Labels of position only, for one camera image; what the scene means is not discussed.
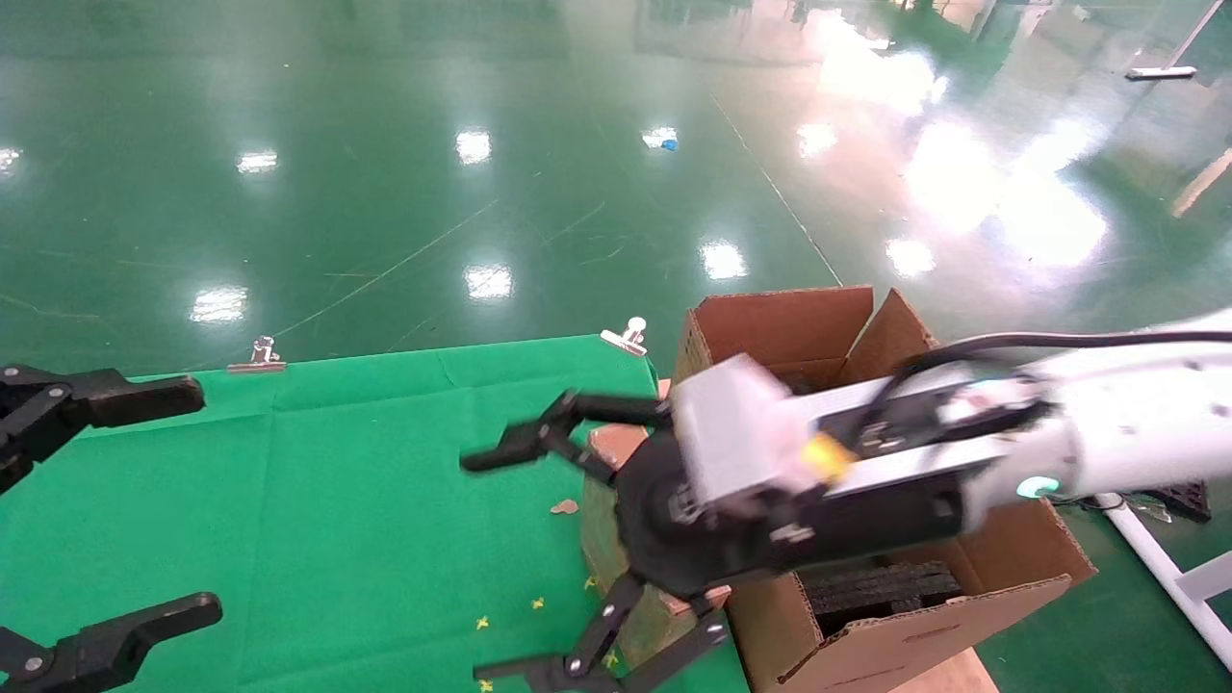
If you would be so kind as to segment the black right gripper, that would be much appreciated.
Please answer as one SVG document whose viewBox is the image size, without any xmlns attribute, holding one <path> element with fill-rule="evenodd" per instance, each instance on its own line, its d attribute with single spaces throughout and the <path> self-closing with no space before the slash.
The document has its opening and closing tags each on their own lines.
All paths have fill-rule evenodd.
<svg viewBox="0 0 1232 693">
<path fill-rule="evenodd" d="M 673 433 L 655 432 L 614 475 L 615 519 L 630 573 L 659 589 L 711 589 L 954 538 L 963 529 L 961 478 L 951 471 L 814 501 L 795 514 L 812 535 L 777 541 L 768 519 L 706 511 L 675 522 L 680 449 Z"/>
</svg>

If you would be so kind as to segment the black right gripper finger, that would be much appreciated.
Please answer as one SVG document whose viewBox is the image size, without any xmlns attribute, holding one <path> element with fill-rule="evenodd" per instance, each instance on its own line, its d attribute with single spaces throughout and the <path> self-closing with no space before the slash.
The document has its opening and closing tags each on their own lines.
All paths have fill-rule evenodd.
<svg viewBox="0 0 1232 693">
<path fill-rule="evenodd" d="M 554 453 L 554 456 L 580 469 L 586 477 L 601 485 L 612 485 L 616 471 L 610 464 L 590 445 L 582 445 L 572 438 L 577 425 L 586 422 L 670 429 L 671 404 L 668 400 L 623 398 L 569 390 L 535 420 L 510 423 L 495 448 L 463 453 L 460 469 L 466 474 L 489 474 L 532 464 Z"/>
<path fill-rule="evenodd" d="M 568 654 L 541 654 L 478 665 L 474 679 L 480 684 L 496 679 L 524 679 L 531 692 L 655 692 L 731 640 L 731 631 L 716 605 L 706 597 L 697 597 L 689 601 L 695 615 L 695 626 L 690 631 L 634 666 L 628 675 L 612 675 L 606 660 L 612 654 L 621 628 L 642 601 L 646 587 L 644 580 L 630 572 L 621 575 Z"/>
</svg>

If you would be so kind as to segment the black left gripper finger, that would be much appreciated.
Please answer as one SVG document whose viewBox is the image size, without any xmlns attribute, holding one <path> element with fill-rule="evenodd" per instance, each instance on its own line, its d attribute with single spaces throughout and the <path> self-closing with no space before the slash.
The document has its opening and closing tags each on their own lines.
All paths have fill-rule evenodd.
<svg viewBox="0 0 1232 693">
<path fill-rule="evenodd" d="M 123 428 L 205 408 L 201 383 L 185 374 L 136 382 L 115 369 L 43 372 L 5 365 L 1 372 L 1 491 L 87 428 Z"/>
<path fill-rule="evenodd" d="M 221 599 L 201 592 L 92 624 L 52 649 L 1 629 L 2 692 L 106 692 L 140 673 L 155 645 L 214 626 Z"/>
</svg>

